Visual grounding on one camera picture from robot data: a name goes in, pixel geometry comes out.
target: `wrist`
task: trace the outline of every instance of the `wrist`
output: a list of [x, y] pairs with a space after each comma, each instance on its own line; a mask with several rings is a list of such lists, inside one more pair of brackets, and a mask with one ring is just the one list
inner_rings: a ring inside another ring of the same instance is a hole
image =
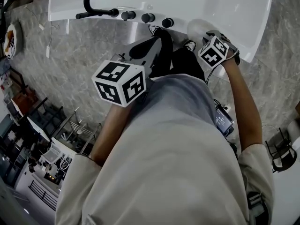
[[236, 68], [238, 65], [236, 64], [234, 58], [231, 58], [229, 60], [225, 60], [222, 63], [222, 66], [224, 67], [225, 71], [231, 70], [232, 68]]
[[117, 113], [117, 114], [126, 114], [128, 112], [130, 112], [130, 110], [133, 108], [133, 106], [135, 105], [135, 101], [132, 102], [131, 104], [129, 104], [127, 107], [122, 107], [122, 106], [119, 106], [119, 105], [115, 105], [115, 104], [112, 104], [111, 106], [111, 109], [110, 111], [112, 111], [112, 113]]

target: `sleeve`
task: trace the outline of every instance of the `sleeve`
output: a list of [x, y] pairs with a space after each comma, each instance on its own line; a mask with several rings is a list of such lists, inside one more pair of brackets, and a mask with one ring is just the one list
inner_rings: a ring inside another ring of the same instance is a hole
[[56, 225], [77, 225], [83, 203], [93, 187], [101, 167], [81, 154], [74, 156], [64, 179], [55, 214]]
[[246, 193], [261, 194], [271, 221], [274, 204], [274, 181], [272, 166], [264, 145], [254, 144], [247, 147], [239, 156], [238, 162], [245, 182]]

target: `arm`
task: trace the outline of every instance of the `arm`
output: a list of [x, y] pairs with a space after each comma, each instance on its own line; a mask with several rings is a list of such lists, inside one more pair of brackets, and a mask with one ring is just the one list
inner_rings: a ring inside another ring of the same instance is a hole
[[97, 138], [90, 157], [99, 166], [103, 166], [113, 147], [121, 137], [134, 102], [127, 107], [112, 105], [105, 124]]
[[62, 184], [57, 202], [55, 224], [81, 224], [85, 199], [90, 193], [101, 167], [81, 154], [74, 156]]
[[225, 61], [223, 67], [232, 88], [240, 144], [243, 151], [252, 144], [262, 144], [262, 122], [251, 93], [234, 59]]

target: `electronic device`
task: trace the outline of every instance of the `electronic device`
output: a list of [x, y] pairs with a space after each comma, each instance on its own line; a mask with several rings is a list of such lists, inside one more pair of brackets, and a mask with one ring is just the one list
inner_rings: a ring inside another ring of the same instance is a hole
[[232, 126], [234, 121], [221, 105], [216, 106], [216, 122], [218, 130], [223, 134], [224, 137], [227, 137], [233, 132], [234, 129]]

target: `black faucet knob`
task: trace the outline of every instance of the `black faucet knob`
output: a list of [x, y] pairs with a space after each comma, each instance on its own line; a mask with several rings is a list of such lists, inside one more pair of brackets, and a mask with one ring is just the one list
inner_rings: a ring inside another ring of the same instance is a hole
[[135, 16], [136, 16], [136, 14], [135, 14], [134, 11], [129, 11], [129, 12], [124, 12], [124, 13], [122, 13], [121, 18], [122, 18], [124, 21], [127, 21], [128, 19], [134, 19]]
[[172, 18], [166, 18], [161, 23], [164, 28], [170, 28], [174, 25], [174, 21]]
[[155, 16], [152, 13], [146, 13], [146, 14], [143, 14], [143, 16], [142, 16], [142, 21], [144, 23], [150, 23], [150, 22], [153, 22], [154, 20], [155, 20]]

